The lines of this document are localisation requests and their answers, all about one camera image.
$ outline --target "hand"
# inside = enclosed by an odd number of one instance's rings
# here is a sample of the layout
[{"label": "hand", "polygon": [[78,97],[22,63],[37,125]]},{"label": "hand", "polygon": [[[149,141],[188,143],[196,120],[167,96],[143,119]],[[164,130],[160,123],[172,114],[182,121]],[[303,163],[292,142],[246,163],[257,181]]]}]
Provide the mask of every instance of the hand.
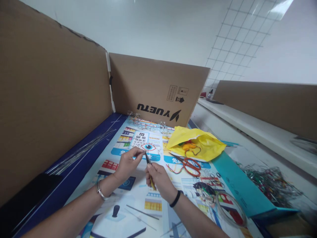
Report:
[{"label": "hand", "polygon": [[128,152],[122,154],[118,168],[113,174],[115,178],[117,178],[122,183],[126,181],[135,171],[136,167],[138,167],[143,155],[145,155],[145,150],[142,150],[138,147],[133,147]]},{"label": "hand", "polygon": [[164,198],[169,204],[174,202],[177,196],[177,189],[172,184],[172,181],[169,179],[166,170],[163,166],[158,165],[157,163],[148,164],[146,169],[146,184],[151,187],[150,175],[152,180],[159,190],[162,198]]}]

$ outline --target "eye illustration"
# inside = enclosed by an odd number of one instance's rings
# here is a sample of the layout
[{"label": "eye illustration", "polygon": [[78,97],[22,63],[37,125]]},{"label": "eye illustration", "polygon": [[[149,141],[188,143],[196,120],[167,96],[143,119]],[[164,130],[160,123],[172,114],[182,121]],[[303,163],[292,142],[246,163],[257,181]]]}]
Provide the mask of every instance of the eye illustration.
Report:
[{"label": "eye illustration", "polygon": [[147,151],[151,151],[151,150],[155,150],[156,147],[152,144],[143,144],[141,145],[142,149],[147,150]]}]

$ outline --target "wire grid panel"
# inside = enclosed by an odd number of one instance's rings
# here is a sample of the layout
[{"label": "wire grid panel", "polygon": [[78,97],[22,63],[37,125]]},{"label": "wire grid panel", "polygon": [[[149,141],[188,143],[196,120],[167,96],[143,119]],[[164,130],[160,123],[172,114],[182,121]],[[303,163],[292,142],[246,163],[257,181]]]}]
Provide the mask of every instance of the wire grid panel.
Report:
[{"label": "wire grid panel", "polygon": [[216,91],[220,80],[238,81],[281,13],[272,11],[281,0],[232,0],[206,62],[211,72],[203,92]]}]

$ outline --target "black wristband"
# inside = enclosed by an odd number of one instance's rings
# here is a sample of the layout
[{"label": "black wristband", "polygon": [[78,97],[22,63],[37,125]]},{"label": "black wristband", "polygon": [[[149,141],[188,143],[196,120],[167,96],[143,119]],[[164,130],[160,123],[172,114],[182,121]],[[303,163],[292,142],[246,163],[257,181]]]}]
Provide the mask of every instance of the black wristband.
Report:
[{"label": "black wristband", "polygon": [[169,206],[170,207],[174,207],[176,205],[176,203],[178,202],[178,199],[179,199],[180,196],[181,196],[181,192],[180,192],[180,190],[178,190],[177,196],[176,196],[174,202],[172,204],[170,204]]}]

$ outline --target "small bottle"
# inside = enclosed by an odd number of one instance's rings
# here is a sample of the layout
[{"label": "small bottle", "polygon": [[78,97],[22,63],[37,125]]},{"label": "small bottle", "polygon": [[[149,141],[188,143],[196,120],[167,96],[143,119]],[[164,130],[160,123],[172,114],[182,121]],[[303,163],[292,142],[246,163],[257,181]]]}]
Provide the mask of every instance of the small bottle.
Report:
[{"label": "small bottle", "polygon": [[211,98],[211,95],[212,95],[212,93],[213,93],[213,89],[208,93],[208,96],[207,96],[207,99],[210,99]]}]

